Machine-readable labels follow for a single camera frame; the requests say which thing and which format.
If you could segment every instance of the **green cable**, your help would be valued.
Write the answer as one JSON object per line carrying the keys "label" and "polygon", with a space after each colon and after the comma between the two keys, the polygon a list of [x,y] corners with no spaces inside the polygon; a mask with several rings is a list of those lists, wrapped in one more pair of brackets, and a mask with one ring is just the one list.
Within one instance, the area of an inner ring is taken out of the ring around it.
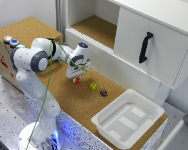
{"label": "green cable", "polygon": [[83,71],[85,71],[85,72],[88,72],[88,70],[86,70],[85,68],[81,68],[81,67],[79,67],[78,65],[76,65],[71,59],[70,59],[70,56],[65,52],[65,50],[63,49],[63,47],[57,42],[57,41],[54,41],[55,43],[57,43],[60,47],[61,47],[61,49],[63,50],[63,52],[65,53],[65,55],[68,57],[68,59],[73,63],[73,65],[75,65],[77,68],[79,68],[79,69],[81,69],[81,70],[83,70]]}
{"label": "green cable", "polygon": [[34,133],[34,129],[35,129],[36,124],[37,124],[37,122],[38,122],[38,120],[39,120],[39,118],[40,118],[40,115],[41,115],[42,111],[43,111],[43,107],[44,107],[45,100],[46,100],[46,96],[47,96],[48,87],[49,87],[49,84],[50,84],[50,78],[51,78],[51,72],[52,72],[52,42],[50,43],[50,50],[51,50],[51,58],[50,58],[50,59],[51,59],[51,61],[50,61],[50,75],[49,75],[49,79],[48,79],[47,88],[46,88],[46,91],[45,91],[45,97],[44,97],[44,101],[43,101],[43,104],[42,104],[41,110],[40,110],[40,112],[39,112],[39,115],[38,115],[38,117],[37,117],[37,119],[36,119],[36,122],[35,122],[34,128],[33,128],[32,133],[31,133],[31,135],[30,135],[30,138],[29,138],[29,141],[28,141],[28,144],[27,144],[26,150],[27,150],[28,147],[29,147],[29,143],[30,143],[31,138],[32,138],[32,135],[33,135],[33,133]]}

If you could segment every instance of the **cardboard box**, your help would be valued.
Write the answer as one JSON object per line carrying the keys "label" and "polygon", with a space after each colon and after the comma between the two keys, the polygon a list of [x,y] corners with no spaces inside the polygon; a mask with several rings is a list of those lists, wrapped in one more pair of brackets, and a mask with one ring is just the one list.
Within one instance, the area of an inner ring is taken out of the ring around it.
{"label": "cardboard box", "polygon": [[63,43],[63,35],[60,32],[34,17],[0,28],[0,74],[19,90],[21,89],[15,79],[16,72],[12,68],[13,64],[10,60],[12,48],[3,43],[5,35],[11,35],[14,39],[19,40],[20,44],[25,45],[27,48],[31,47],[32,41],[36,38],[52,38],[60,44]]}

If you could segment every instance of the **open shelf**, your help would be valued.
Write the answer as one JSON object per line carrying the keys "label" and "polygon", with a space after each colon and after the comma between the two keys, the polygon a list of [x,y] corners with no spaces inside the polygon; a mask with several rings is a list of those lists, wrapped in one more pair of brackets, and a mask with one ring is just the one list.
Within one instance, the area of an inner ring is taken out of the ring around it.
{"label": "open shelf", "polygon": [[116,25],[94,15],[71,27],[111,49],[114,49]]}

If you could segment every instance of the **empty white tray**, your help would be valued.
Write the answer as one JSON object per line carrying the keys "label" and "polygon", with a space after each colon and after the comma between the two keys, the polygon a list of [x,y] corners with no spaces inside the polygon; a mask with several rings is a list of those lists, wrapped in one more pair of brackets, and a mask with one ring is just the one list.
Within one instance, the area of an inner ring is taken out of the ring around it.
{"label": "empty white tray", "polygon": [[163,113],[163,108],[146,97],[127,90],[91,120],[113,145],[130,149]]}

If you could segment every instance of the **black cabinet handle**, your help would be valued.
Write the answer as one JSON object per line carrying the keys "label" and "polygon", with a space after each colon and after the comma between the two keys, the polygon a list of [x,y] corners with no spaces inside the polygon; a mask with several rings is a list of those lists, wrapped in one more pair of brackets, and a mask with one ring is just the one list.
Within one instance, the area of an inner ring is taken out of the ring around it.
{"label": "black cabinet handle", "polygon": [[147,45],[148,45],[148,40],[152,37],[153,37],[153,34],[150,33],[150,32],[147,32],[147,36],[144,38],[142,48],[141,48],[141,53],[140,53],[140,56],[139,56],[139,63],[140,64],[147,60],[147,57],[145,57],[145,53],[146,53],[146,49],[147,49]]}

